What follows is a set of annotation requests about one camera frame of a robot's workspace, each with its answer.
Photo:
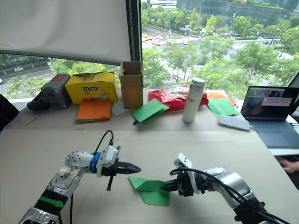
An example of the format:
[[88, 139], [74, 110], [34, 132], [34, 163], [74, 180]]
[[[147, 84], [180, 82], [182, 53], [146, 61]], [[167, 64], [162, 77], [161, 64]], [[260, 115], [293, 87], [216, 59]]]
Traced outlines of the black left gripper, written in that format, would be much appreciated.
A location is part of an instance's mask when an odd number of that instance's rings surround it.
[[129, 162], [119, 162], [116, 160], [109, 167], [102, 167], [102, 176], [109, 176], [106, 191], [111, 191], [113, 178], [118, 174], [130, 175], [141, 172], [141, 168]]

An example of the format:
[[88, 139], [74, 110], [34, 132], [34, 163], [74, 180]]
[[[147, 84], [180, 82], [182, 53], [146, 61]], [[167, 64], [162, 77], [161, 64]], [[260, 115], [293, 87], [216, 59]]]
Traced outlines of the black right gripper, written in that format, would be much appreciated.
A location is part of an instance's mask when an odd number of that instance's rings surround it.
[[161, 186], [161, 190], [167, 192], [178, 191], [180, 196], [193, 196], [194, 194], [191, 179], [186, 171], [179, 172], [176, 179], [166, 181]]

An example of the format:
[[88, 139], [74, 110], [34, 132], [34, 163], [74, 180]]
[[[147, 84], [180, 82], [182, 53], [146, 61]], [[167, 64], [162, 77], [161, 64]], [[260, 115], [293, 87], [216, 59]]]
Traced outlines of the bystander bare hand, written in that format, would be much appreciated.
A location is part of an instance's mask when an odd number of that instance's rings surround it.
[[298, 161], [288, 161], [287, 159], [283, 157], [278, 158], [278, 162], [282, 166], [282, 168], [285, 170], [287, 173], [294, 173], [299, 170], [299, 162]]

